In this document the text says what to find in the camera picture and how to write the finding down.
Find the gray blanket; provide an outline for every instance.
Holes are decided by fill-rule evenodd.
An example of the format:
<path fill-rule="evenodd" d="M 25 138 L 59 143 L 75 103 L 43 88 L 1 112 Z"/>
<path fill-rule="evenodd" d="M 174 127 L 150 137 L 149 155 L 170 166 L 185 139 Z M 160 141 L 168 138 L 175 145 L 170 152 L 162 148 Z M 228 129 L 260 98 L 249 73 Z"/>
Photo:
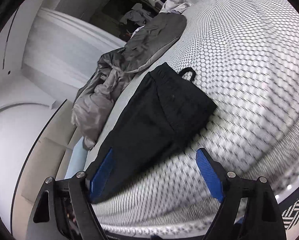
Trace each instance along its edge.
<path fill-rule="evenodd" d="M 72 123 L 84 135 L 84 148 L 91 149 L 121 92 L 135 73 L 161 57 L 182 35 L 186 18 L 160 13 L 124 46 L 105 53 L 87 84 L 78 91 Z"/>

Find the beige headboard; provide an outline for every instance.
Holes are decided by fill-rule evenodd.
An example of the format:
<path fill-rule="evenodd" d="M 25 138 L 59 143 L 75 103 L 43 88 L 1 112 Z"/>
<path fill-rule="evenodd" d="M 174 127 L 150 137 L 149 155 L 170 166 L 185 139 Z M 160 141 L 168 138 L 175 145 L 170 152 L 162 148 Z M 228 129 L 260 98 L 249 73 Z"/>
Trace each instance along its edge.
<path fill-rule="evenodd" d="M 27 223 L 37 194 L 47 177 L 64 179 L 72 150 L 81 138 L 71 124 L 72 103 L 65 101 L 49 121 L 29 154 L 16 186 L 12 205 L 12 234 L 25 240 Z"/>

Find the blue textured pad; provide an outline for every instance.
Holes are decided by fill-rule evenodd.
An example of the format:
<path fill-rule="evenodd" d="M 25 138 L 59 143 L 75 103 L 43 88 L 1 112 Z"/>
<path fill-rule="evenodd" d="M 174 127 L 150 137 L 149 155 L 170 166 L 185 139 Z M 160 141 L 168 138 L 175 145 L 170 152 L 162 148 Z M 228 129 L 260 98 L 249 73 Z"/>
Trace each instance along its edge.
<path fill-rule="evenodd" d="M 223 201 L 222 183 L 201 150 L 196 152 L 196 164 L 213 198 Z"/>
<path fill-rule="evenodd" d="M 102 194 L 113 167 L 113 150 L 110 149 L 90 182 L 90 200 L 93 200 Z"/>

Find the mattress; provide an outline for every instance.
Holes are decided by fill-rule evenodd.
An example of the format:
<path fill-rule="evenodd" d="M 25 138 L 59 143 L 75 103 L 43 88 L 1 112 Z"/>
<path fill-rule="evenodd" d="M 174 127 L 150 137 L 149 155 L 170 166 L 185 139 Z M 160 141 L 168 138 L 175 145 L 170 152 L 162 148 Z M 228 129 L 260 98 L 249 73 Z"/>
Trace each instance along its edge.
<path fill-rule="evenodd" d="M 249 179 L 267 177 L 276 194 L 299 174 L 299 14 L 286 0 L 203 0 L 183 15 L 183 35 L 123 91 L 85 169 L 144 75 L 163 62 L 176 72 L 192 67 L 195 85 L 218 109 L 184 152 L 92 205 L 102 227 L 113 233 L 205 234 L 219 203 L 197 168 L 200 147 L 227 171 Z M 244 206 L 242 201 L 238 217 Z"/>

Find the metal bolt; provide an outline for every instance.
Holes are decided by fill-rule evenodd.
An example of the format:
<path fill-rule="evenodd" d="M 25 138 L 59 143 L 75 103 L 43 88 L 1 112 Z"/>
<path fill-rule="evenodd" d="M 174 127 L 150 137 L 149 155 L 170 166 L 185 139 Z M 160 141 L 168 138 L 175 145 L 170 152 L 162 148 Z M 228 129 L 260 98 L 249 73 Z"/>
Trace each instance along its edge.
<path fill-rule="evenodd" d="M 53 181 L 53 178 L 48 177 L 48 178 L 46 178 L 45 183 L 48 184 L 48 183 L 51 183 L 52 181 Z"/>
<path fill-rule="evenodd" d="M 76 173 L 76 177 L 78 178 L 82 178 L 85 176 L 85 172 L 84 171 L 79 171 L 78 173 Z"/>
<path fill-rule="evenodd" d="M 229 172 L 227 173 L 227 176 L 229 176 L 230 178 L 235 178 L 235 177 L 236 177 L 236 174 L 235 174 L 235 172 L 233 172 L 233 171 L 229 171 Z"/>
<path fill-rule="evenodd" d="M 260 177 L 260 182 L 262 183 L 266 183 L 267 182 L 267 179 L 265 177 Z"/>

